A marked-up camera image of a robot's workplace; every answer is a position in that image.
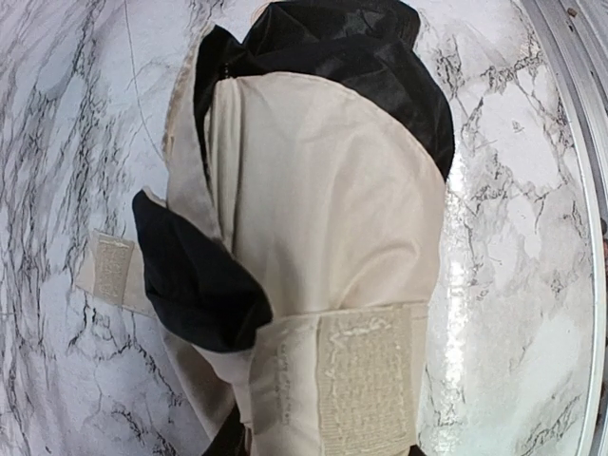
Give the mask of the beige folding umbrella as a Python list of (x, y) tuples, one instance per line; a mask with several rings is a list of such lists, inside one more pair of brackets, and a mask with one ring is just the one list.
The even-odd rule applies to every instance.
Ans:
[(79, 288), (155, 317), (211, 455), (417, 455), (455, 153), (400, 1), (207, 26), (167, 109), (164, 199), (91, 237)]

